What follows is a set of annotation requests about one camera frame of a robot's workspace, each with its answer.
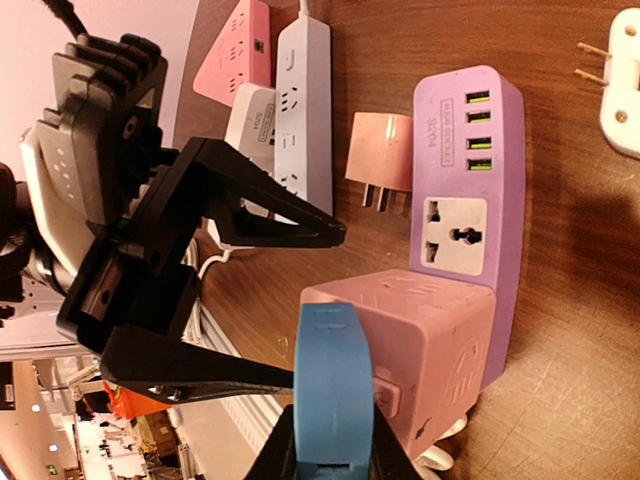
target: blue plastic part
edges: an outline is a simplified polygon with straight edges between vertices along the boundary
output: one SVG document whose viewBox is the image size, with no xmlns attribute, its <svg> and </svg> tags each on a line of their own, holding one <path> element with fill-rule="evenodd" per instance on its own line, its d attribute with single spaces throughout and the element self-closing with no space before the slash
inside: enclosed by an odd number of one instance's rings
<svg viewBox="0 0 640 480">
<path fill-rule="evenodd" d="M 295 363 L 300 480 L 367 480 L 373 374 L 369 344 L 353 305 L 303 305 Z"/>
</svg>

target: plug prong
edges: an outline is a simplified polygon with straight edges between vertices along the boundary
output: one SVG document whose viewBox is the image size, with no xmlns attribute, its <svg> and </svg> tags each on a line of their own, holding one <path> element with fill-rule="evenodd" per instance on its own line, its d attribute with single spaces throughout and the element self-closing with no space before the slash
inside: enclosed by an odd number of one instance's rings
<svg viewBox="0 0 640 480">
<path fill-rule="evenodd" d="M 387 210 L 389 204 L 389 189 L 382 187 L 380 189 L 380 196 L 378 197 L 378 211 L 384 212 Z"/>
<path fill-rule="evenodd" d="M 595 75 L 591 75 L 590 73 L 587 73 L 584 70 L 580 70 L 579 68 L 576 68 L 574 73 L 576 75 L 584 78 L 585 80 L 590 80 L 590 81 L 595 82 L 598 85 L 601 85 L 603 87 L 608 87 L 609 86 L 609 82 L 607 82 L 604 78 L 596 77 Z"/>
<path fill-rule="evenodd" d="M 370 207 L 371 205 L 373 205 L 373 192 L 374 192 L 374 188 L 373 185 L 367 183 L 364 186 L 364 198 L 362 199 L 362 206 L 363 207 Z"/>
<path fill-rule="evenodd" d="M 587 53 L 592 53 L 594 55 L 600 55 L 601 57 L 606 58 L 607 60 L 609 60 L 611 58 L 611 54 L 609 52 L 605 52 L 604 50 L 598 48 L 598 47 L 594 47 L 593 45 L 589 45 L 587 43 L 578 43 L 578 48 L 580 50 L 584 50 Z"/>
</svg>

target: usb port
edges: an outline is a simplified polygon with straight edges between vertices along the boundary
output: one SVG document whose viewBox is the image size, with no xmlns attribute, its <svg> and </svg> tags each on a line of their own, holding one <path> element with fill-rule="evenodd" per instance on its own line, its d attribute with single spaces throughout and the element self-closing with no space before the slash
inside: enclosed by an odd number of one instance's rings
<svg viewBox="0 0 640 480">
<path fill-rule="evenodd" d="M 467 170 L 471 172 L 489 172 L 491 171 L 491 159 L 478 158 L 476 160 L 467 160 Z"/>
<path fill-rule="evenodd" d="M 467 150 L 489 150 L 491 137 L 470 138 L 467 140 Z"/>
<path fill-rule="evenodd" d="M 467 103 L 483 103 L 491 99 L 489 90 L 484 92 L 467 93 Z"/>
<path fill-rule="evenodd" d="M 467 123 L 485 123 L 491 121 L 491 111 L 467 113 Z"/>
</svg>

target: wooden table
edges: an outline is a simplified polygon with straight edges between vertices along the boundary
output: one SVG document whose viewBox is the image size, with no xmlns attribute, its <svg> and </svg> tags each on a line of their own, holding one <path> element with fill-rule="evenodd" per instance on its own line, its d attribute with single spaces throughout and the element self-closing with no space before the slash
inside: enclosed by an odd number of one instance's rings
<svg viewBox="0 0 640 480">
<path fill-rule="evenodd" d="M 297 15 L 297 2 L 266 1 L 275 65 L 277 34 Z M 601 72 L 602 59 L 575 45 L 606 48 L 611 21 L 628 2 L 310 3 L 333 29 L 335 210 L 347 241 L 332 251 L 238 253 L 210 270 L 207 306 L 243 355 L 292 368 L 304 287 L 409 264 L 410 199 L 398 195 L 389 212 L 376 213 L 360 207 L 362 185 L 344 179 L 354 113 L 411 114 L 423 77 L 492 65 L 526 104 L 520 295 L 507 370 L 446 446 L 458 461 L 445 477 L 640 478 L 640 163 L 607 145 L 598 127 L 601 89 L 572 75 L 578 66 Z M 191 85 L 235 4 L 200 2 L 178 147 L 192 135 L 224 135 L 229 109 Z M 242 290 L 233 287 L 240 283 Z"/>
</svg>

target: orange object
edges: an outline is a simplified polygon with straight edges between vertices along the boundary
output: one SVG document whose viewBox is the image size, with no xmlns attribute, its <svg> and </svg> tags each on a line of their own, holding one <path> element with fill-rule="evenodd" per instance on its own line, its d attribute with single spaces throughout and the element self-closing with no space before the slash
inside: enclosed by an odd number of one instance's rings
<svg viewBox="0 0 640 480">
<path fill-rule="evenodd" d="M 163 412 L 170 408 L 169 405 L 151 400 L 122 387 L 116 387 L 115 390 L 112 390 L 107 382 L 103 383 L 104 389 L 111 400 L 113 414 L 117 417 L 131 420 L 144 415 Z"/>
</svg>

